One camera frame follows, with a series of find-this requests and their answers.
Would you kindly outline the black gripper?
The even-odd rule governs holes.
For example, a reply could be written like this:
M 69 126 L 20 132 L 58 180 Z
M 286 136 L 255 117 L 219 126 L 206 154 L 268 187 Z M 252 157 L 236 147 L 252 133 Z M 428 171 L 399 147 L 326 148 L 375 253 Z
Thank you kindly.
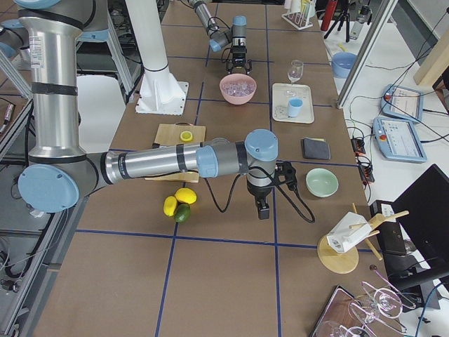
M 225 68 L 228 74 L 233 72 L 233 67 L 244 67 L 246 74 L 250 74 L 253 67 L 252 61 L 246 61 L 246 39 L 244 37 L 234 37 L 232 40 L 231 54 L 232 61 L 225 63 Z
M 273 177 L 262 171 L 250 171 L 247 175 L 247 189 L 255 198 L 257 216 L 260 220 L 269 219 L 267 196 L 274 187 Z

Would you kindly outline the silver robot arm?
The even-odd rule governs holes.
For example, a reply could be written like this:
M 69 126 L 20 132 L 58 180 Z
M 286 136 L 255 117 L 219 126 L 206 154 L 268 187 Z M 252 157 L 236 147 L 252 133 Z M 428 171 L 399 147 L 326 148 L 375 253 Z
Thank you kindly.
M 269 216 L 266 197 L 274 184 L 278 140 L 266 129 L 240 142 L 216 138 L 139 152 L 89 154 L 79 144 L 76 40 L 105 33 L 103 1 L 20 1 L 18 17 L 29 36 L 35 145 L 18 178 L 26 203 L 46 213 L 74 206 L 80 198 L 131 178 L 197 171 L 202 178 L 237 173 L 247 177 L 258 216 Z
M 209 38 L 209 46 L 213 52 L 222 52 L 221 63 L 226 72 L 249 75 L 253 69 L 252 61 L 247 59 L 247 19 L 244 15 L 233 17 L 229 26 L 217 16 L 212 16 L 207 1 L 188 1 L 203 25 Z

